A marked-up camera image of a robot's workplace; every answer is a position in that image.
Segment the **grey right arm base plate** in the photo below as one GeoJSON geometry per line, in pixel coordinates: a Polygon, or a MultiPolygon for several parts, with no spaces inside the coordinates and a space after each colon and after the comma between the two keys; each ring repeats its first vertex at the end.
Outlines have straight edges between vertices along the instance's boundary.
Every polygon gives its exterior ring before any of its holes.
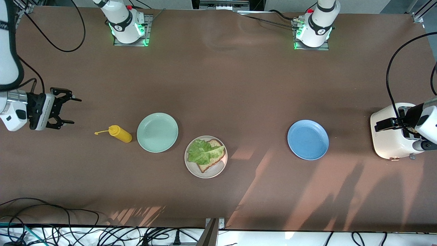
{"type": "Polygon", "coordinates": [[[115,36],[113,45],[114,46],[126,46],[126,47],[147,47],[150,43],[150,35],[151,35],[151,28],[152,28],[152,22],[153,22],[153,14],[145,14],[145,20],[144,23],[141,25],[137,25],[140,32],[142,33],[142,36],[139,37],[138,40],[136,40],[133,43],[125,44],[120,42],[115,36]]]}

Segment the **aluminium profile post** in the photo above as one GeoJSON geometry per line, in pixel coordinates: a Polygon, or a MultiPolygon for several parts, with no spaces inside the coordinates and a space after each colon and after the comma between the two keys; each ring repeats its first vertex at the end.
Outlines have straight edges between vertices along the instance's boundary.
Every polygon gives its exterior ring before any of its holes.
{"type": "Polygon", "coordinates": [[[206,218],[206,227],[196,246],[216,246],[219,230],[224,227],[224,218],[206,218]]]}

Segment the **green lettuce leaf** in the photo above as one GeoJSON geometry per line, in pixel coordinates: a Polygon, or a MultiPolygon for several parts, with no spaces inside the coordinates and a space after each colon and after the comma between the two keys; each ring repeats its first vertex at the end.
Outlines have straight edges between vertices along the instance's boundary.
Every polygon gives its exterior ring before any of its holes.
{"type": "Polygon", "coordinates": [[[199,166],[209,166],[223,158],[224,154],[225,146],[220,142],[214,139],[210,141],[197,139],[188,148],[187,160],[199,166]]]}

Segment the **mint green plate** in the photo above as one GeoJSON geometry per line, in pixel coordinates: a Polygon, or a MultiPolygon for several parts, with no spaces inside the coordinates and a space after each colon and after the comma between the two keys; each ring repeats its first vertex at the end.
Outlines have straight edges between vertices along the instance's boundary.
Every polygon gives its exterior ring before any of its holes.
{"type": "Polygon", "coordinates": [[[170,149],[177,141],[179,127],[176,120],[162,112],[146,116],[139,124],[136,138],[139,145],[151,153],[170,149]]]}

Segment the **beige plate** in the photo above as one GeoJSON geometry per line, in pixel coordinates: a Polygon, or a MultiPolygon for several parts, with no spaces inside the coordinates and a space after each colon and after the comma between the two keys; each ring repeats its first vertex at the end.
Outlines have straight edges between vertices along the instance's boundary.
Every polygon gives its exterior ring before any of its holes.
{"type": "Polygon", "coordinates": [[[200,171],[200,168],[198,167],[198,165],[196,163],[189,162],[187,160],[187,158],[188,158],[188,148],[189,148],[190,144],[193,143],[197,139],[201,139],[201,140],[205,140],[205,141],[216,139],[219,142],[221,142],[223,144],[223,146],[225,146],[225,145],[224,145],[224,143],[222,141],[220,141],[220,139],[217,139],[216,137],[213,137],[213,136],[200,136],[200,137],[197,137],[194,140],[192,140],[192,142],[189,143],[189,145],[187,146],[187,149],[185,151],[185,154],[184,154],[185,165],[186,165],[188,171],[192,175],[194,175],[195,177],[198,177],[198,178],[202,178],[202,179],[214,178],[214,177],[218,176],[225,169],[225,167],[226,167],[227,160],[228,160],[227,149],[225,147],[225,156],[223,157],[223,159],[221,159],[217,164],[215,164],[214,166],[212,166],[211,168],[206,170],[205,173],[202,173],[200,171]]]}

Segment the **brown table mat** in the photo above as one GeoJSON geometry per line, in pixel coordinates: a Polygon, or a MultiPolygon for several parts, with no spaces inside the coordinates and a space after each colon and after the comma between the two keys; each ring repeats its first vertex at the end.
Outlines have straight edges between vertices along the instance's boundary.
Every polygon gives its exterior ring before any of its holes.
{"type": "Polygon", "coordinates": [[[66,88],[60,130],[9,132],[0,121],[0,215],[37,198],[101,213],[99,224],[231,229],[435,231],[437,151],[415,160],[378,157],[370,116],[390,105],[392,54],[424,34],[408,15],[341,14],[328,51],[294,50],[293,33],[231,11],[145,10],[157,14],[148,47],[113,45],[100,9],[83,8],[85,42],[52,47],[27,19],[19,55],[46,89],[66,88]],[[152,113],[172,116],[176,143],[151,153],[137,141],[152,113]],[[300,120],[329,136],[318,160],[296,156],[287,132],[300,120]],[[108,132],[119,125],[124,143],[108,132]],[[213,136],[227,149],[216,177],[192,175],[184,154],[213,136]]]}

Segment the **grey left arm base plate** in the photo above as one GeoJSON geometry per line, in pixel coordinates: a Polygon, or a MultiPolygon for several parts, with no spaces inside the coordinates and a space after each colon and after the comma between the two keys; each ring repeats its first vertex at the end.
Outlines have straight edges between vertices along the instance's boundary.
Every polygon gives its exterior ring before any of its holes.
{"type": "Polygon", "coordinates": [[[294,22],[291,21],[292,27],[293,27],[293,43],[294,43],[294,50],[313,50],[313,51],[328,51],[329,50],[329,44],[326,40],[323,45],[320,47],[310,47],[305,45],[301,40],[297,38],[298,32],[300,33],[303,23],[300,22],[294,22]]]}

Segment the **yellow mustard squeeze bottle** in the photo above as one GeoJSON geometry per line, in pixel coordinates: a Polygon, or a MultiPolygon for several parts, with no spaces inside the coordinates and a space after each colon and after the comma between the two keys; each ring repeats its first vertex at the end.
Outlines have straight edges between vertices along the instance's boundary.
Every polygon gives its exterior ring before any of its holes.
{"type": "Polygon", "coordinates": [[[124,143],[130,143],[132,141],[132,135],[119,125],[111,125],[108,127],[108,130],[94,132],[94,134],[98,135],[105,132],[108,132],[112,137],[115,137],[124,143]]]}

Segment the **grey power strip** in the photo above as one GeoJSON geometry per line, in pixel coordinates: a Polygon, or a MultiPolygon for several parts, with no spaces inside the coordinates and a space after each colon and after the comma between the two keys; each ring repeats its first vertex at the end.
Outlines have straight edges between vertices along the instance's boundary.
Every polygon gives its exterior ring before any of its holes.
{"type": "Polygon", "coordinates": [[[263,11],[266,0],[190,0],[197,10],[263,11]]]}

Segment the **white toaster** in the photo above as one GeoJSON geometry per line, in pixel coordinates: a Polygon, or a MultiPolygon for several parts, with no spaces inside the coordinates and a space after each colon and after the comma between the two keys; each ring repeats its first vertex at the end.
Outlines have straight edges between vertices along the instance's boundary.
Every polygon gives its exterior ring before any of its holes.
{"type": "Polygon", "coordinates": [[[377,122],[394,118],[395,112],[392,106],[387,106],[370,117],[370,130],[372,135],[373,148],[376,154],[384,159],[398,160],[400,158],[409,157],[414,160],[417,154],[423,153],[413,148],[413,144],[417,141],[424,140],[416,132],[411,134],[404,128],[388,129],[376,132],[377,122]]]}

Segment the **blue plate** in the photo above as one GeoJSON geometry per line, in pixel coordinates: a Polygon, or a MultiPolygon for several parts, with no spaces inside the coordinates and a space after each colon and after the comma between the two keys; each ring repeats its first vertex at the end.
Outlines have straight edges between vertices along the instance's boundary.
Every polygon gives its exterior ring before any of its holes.
{"type": "Polygon", "coordinates": [[[328,152],[329,136],[319,123],[300,120],[290,126],[287,143],[296,156],[303,160],[314,161],[328,152]]]}

